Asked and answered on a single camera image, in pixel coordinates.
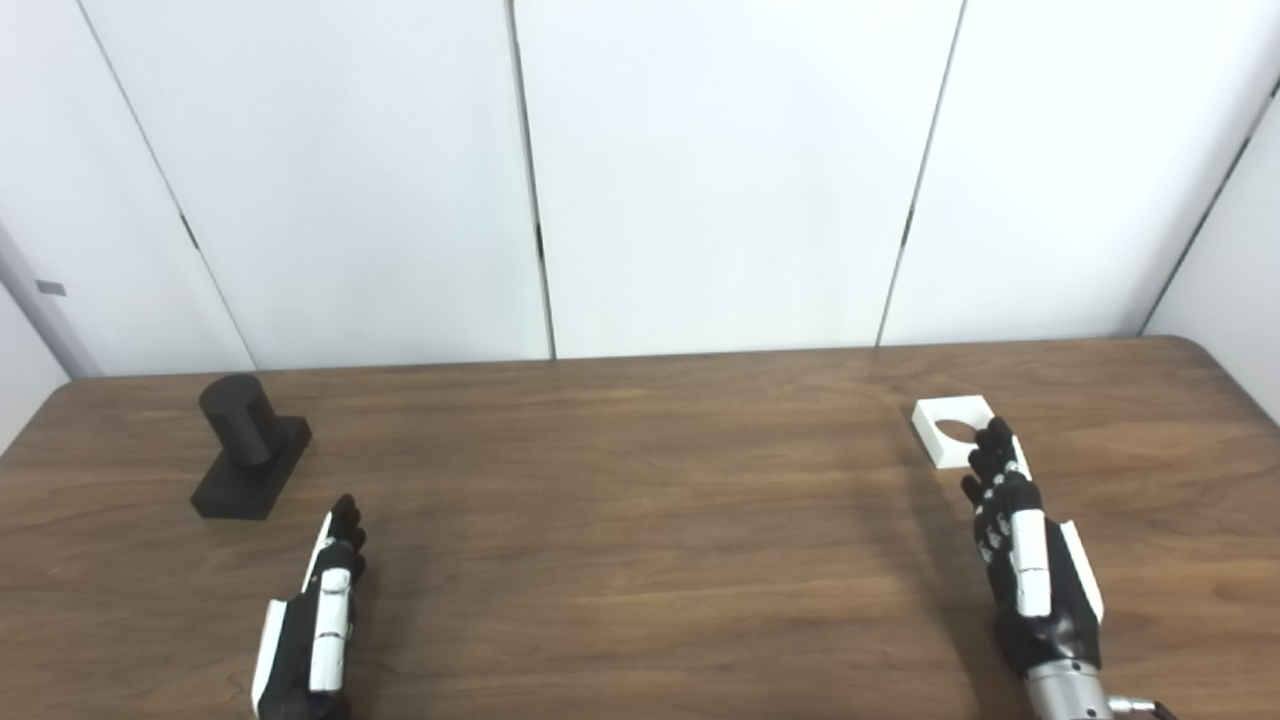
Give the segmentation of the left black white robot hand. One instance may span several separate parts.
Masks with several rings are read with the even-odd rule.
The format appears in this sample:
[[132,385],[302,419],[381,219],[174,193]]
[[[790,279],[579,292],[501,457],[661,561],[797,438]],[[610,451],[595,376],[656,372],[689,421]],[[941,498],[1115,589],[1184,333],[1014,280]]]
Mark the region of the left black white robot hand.
[[323,520],[300,593],[268,603],[251,703],[256,719],[349,719],[346,665],[367,533],[352,495]]

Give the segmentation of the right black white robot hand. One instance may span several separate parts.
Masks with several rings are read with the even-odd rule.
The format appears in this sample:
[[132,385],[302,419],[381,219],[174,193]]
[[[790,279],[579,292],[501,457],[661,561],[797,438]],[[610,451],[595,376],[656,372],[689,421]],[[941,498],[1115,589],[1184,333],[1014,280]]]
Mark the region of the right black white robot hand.
[[1010,425],[993,416],[975,433],[961,480],[972,534],[995,600],[992,628],[1019,676],[1059,661],[1101,667],[1102,603],[1075,527],[1044,511]]

